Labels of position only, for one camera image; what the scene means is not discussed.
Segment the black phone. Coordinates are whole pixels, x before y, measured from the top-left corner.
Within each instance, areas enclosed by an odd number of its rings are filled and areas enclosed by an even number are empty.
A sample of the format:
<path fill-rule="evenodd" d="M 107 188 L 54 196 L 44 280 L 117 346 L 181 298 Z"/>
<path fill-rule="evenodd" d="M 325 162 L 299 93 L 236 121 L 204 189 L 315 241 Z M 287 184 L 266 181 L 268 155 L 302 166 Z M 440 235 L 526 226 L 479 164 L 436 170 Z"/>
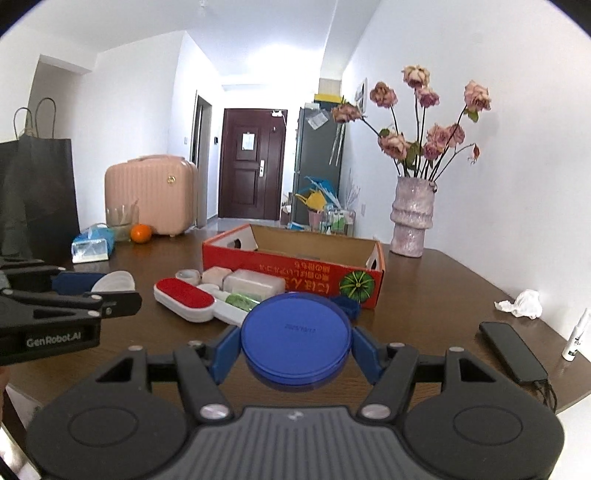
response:
<path fill-rule="evenodd" d="M 479 330 L 509 377 L 519 385 L 546 382 L 548 373 L 512 325 L 481 322 Z"/>

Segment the orange fruit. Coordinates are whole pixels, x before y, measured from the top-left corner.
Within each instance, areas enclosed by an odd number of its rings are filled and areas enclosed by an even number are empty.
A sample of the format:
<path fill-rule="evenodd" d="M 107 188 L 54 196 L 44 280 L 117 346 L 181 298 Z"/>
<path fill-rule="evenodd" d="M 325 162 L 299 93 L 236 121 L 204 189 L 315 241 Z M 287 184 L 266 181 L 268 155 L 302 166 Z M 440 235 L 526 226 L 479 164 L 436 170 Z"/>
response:
<path fill-rule="evenodd" d="M 152 229 L 145 224 L 135 224 L 130 229 L 129 237 L 136 244 L 145 244 L 151 240 Z"/>

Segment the red cardboard box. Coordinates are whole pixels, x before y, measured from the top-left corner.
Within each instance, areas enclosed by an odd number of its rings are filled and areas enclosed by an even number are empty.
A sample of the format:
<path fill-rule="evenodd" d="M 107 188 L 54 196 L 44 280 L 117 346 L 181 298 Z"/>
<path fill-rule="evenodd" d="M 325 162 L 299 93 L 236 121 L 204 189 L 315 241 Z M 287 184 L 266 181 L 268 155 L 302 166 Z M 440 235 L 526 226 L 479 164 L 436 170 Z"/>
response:
<path fill-rule="evenodd" d="M 287 291 L 345 295 L 366 309 L 377 306 L 386 272 L 378 241 L 253 224 L 205 240 L 202 262 L 283 278 Z"/>

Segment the grey refrigerator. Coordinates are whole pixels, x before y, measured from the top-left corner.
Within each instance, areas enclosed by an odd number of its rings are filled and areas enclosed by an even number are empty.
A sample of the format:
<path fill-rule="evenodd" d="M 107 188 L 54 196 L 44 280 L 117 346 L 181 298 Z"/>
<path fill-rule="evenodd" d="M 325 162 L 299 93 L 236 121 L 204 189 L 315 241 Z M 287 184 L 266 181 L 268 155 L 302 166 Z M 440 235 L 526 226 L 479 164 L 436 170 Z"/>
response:
<path fill-rule="evenodd" d="M 291 220 L 308 224 L 308 208 L 296 195 L 307 196 L 314 184 L 328 183 L 332 192 L 339 195 L 342 172 L 342 147 L 346 125 L 335 122 L 331 112 L 322 109 L 301 108 L 297 122 L 297 147 L 295 147 L 293 213 Z"/>

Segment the clear glass cup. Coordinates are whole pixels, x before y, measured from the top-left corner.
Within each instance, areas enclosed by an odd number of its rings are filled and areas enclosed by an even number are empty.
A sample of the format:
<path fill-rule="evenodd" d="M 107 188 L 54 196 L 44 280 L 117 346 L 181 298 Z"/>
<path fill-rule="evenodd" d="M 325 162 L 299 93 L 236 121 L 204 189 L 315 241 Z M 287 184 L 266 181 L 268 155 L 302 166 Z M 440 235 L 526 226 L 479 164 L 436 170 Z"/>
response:
<path fill-rule="evenodd" d="M 139 209 L 137 202 L 107 207 L 106 224 L 113 231 L 116 242 L 130 240 L 131 228 L 138 222 Z"/>

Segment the blue round lid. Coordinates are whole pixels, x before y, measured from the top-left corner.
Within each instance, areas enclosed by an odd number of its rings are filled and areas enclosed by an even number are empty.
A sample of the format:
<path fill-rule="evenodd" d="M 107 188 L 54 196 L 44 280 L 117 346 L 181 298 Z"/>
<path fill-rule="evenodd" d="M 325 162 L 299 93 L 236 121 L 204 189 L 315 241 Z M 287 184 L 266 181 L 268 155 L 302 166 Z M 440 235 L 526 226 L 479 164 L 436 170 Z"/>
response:
<path fill-rule="evenodd" d="M 311 390 L 341 373 L 353 327 L 334 302 L 307 293 L 280 294 L 247 314 L 240 344 L 250 371 L 278 390 Z"/>

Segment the crumpled white tissue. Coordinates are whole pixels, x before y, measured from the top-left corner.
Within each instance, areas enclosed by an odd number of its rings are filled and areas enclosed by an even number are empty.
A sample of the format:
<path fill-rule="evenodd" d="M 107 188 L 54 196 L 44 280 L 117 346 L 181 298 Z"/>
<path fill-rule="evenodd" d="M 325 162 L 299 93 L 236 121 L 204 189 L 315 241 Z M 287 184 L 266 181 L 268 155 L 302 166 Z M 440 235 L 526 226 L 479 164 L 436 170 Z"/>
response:
<path fill-rule="evenodd" d="M 516 318 L 526 317 L 531 320 L 540 318 L 543 313 L 540 294 L 538 291 L 532 289 L 524 290 L 514 301 L 503 300 L 495 302 L 494 307 L 498 311 L 510 313 Z"/>

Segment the dark blue ridged cap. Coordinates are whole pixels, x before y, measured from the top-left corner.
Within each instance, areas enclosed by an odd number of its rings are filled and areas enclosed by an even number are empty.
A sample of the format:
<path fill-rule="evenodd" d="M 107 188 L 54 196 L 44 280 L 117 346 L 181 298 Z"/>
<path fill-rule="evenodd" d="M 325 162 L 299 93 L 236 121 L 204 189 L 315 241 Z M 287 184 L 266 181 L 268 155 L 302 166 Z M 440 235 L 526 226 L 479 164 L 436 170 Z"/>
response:
<path fill-rule="evenodd" d="M 358 301 L 344 295 L 329 297 L 329 299 L 346 314 L 349 320 L 352 322 L 358 320 L 362 311 L 362 306 Z"/>

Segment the pink suitcase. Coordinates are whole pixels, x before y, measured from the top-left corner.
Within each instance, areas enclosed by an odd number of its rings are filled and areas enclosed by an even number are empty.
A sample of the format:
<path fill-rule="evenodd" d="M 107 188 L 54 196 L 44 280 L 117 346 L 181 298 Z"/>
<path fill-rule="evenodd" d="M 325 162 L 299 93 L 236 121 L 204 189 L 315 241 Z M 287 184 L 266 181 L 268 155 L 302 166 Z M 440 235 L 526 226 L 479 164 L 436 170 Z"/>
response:
<path fill-rule="evenodd" d="M 197 221 L 197 167 L 176 155 L 150 155 L 110 166 L 107 208 L 134 204 L 135 221 L 160 236 L 177 236 Z"/>

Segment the pink textured vase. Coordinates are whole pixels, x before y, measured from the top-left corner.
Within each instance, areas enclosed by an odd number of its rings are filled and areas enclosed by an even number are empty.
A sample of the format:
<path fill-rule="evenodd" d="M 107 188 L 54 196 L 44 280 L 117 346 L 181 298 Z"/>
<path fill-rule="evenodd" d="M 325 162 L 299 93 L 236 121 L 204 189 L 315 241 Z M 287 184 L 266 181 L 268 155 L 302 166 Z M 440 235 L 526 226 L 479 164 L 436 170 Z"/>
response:
<path fill-rule="evenodd" d="M 394 223 L 390 251 L 421 258 L 426 231 L 433 227 L 437 185 L 429 180 L 399 177 L 390 218 Z"/>

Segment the white round lid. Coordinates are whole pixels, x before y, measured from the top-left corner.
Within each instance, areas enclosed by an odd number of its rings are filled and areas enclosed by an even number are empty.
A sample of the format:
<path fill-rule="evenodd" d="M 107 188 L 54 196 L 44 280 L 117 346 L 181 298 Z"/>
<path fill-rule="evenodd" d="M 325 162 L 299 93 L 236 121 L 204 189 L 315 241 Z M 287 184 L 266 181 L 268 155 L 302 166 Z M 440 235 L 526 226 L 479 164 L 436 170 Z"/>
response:
<path fill-rule="evenodd" d="M 94 293 L 127 292 L 135 290 L 134 277 L 124 270 L 110 272 L 102 276 L 93 286 Z"/>

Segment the green spray bottle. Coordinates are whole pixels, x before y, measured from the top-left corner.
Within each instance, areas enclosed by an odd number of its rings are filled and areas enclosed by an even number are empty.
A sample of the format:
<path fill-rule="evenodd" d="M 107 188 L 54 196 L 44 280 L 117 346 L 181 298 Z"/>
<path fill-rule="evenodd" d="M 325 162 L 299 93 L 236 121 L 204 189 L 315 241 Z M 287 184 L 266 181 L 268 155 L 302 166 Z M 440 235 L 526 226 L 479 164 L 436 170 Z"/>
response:
<path fill-rule="evenodd" d="M 259 301 L 239 293 L 231 293 L 226 297 L 225 302 L 245 312 L 250 312 L 259 305 Z"/>

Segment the blue tissue pack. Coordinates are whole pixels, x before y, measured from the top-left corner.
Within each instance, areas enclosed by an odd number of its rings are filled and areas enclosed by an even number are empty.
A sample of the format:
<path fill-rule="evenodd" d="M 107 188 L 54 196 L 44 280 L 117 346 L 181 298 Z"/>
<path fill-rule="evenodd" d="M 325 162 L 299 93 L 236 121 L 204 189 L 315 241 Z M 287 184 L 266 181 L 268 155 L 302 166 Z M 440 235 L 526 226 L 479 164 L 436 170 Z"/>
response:
<path fill-rule="evenodd" d="M 107 261 L 115 246 L 114 231 L 104 223 L 83 230 L 71 244 L 74 264 Z"/>

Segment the translucent plastic box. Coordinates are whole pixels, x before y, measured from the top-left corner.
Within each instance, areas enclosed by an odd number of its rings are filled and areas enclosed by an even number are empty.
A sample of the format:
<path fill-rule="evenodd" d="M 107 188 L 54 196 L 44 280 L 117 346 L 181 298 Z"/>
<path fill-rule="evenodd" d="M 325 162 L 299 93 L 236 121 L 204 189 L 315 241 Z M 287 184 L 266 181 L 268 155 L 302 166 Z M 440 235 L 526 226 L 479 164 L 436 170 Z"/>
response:
<path fill-rule="evenodd" d="M 269 274 L 239 269 L 224 278 L 222 289 L 228 293 L 264 301 L 286 292 L 286 280 Z"/>

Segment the dried pink roses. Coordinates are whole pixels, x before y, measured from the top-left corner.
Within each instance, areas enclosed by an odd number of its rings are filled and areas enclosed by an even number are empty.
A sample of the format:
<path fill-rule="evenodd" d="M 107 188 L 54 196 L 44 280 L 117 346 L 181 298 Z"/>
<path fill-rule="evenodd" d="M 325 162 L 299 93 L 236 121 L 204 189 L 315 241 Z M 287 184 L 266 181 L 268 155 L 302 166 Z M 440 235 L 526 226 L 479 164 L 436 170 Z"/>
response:
<path fill-rule="evenodd" d="M 413 94 L 414 130 L 404 132 L 399 122 L 396 107 L 399 95 L 392 86 L 379 81 L 370 89 L 370 102 L 389 112 L 391 124 L 377 128 L 368 120 L 366 113 L 356 103 L 342 99 L 332 107 L 332 119 L 339 125 L 361 122 L 374 134 L 382 155 L 394 165 L 397 176 L 402 179 L 423 180 L 436 185 L 453 160 L 468 153 L 468 161 L 476 163 L 481 149 L 476 142 L 469 143 L 462 126 L 464 119 L 476 124 L 482 114 L 492 110 L 493 98 L 488 87 L 470 80 L 464 86 L 463 103 L 458 118 L 448 124 L 427 125 L 427 112 L 440 105 L 441 96 L 431 85 L 431 72 L 420 64 L 411 64 L 401 70 L 403 83 Z"/>

